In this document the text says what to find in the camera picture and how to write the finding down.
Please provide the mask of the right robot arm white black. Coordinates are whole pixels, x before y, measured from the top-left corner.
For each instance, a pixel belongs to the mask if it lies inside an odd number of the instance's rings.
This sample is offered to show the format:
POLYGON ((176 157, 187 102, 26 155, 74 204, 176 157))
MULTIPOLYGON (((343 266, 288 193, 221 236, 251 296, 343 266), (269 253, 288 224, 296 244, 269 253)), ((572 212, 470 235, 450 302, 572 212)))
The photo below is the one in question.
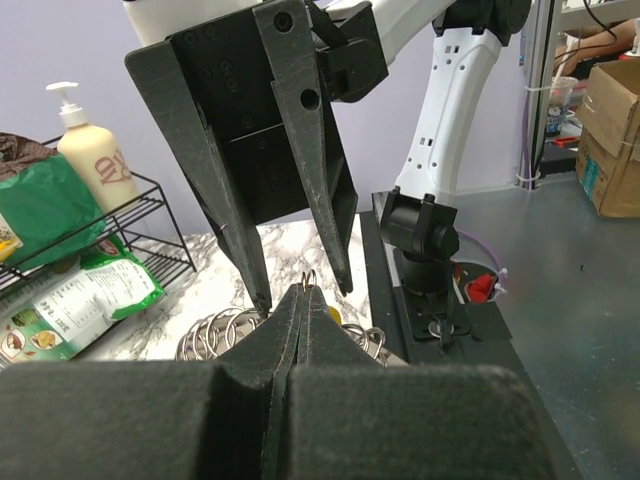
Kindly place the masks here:
POLYGON ((382 83, 406 44, 435 33, 424 103, 381 235, 407 289, 445 293, 458 250, 462 154, 480 94, 527 1, 127 1, 140 40, 125 65, 261 314, 272 306, 260 224, 309 210, 337 285, 358 196, 332 106, 382 83))

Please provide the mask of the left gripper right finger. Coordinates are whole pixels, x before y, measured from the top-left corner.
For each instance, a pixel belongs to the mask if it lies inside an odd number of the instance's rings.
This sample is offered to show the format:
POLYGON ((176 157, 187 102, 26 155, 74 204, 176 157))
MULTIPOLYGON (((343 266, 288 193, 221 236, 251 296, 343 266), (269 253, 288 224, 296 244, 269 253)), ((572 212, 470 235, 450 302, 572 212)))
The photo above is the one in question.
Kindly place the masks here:
POLYGON ((284 404, 287 479, 576 479, 576 462, 517 373, 496 365, 389 366, 295 285, 284 404))

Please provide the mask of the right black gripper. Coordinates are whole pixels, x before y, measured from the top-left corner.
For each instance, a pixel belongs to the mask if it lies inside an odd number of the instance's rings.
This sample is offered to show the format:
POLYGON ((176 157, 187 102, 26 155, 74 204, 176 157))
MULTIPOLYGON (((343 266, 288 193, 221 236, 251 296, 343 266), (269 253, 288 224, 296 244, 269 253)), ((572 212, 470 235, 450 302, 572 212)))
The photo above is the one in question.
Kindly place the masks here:
POLYGON ((308 206, 347 295, 358 197, 331 103, 348 91, 332 61, 351 42, 312 1, 205 5, 171 44, 127 54, 129 75, 258 312, 272 297, 256 224, 308 206))

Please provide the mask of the yellow key tag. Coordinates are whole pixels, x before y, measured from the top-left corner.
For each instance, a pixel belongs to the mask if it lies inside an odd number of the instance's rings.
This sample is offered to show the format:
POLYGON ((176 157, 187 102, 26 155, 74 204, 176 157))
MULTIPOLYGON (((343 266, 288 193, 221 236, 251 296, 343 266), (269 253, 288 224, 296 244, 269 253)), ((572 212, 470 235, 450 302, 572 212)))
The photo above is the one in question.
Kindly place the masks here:
POLYGON ((342 324, 342 317, 341 314, 338 310, 336 310, 333 307, 329 308, 329 314, 331 316, 331 318, 338 324, 341 325, 342 324))

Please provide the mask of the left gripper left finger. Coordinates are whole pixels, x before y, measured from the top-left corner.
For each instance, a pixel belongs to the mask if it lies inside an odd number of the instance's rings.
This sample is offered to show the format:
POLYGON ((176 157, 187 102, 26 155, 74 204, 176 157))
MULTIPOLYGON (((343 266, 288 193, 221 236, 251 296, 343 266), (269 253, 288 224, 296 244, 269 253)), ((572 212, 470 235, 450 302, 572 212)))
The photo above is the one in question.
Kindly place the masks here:
POLYGON ((1 374, 5 479, 287 479, 287 293, 213 361, 31 362, 1 374))

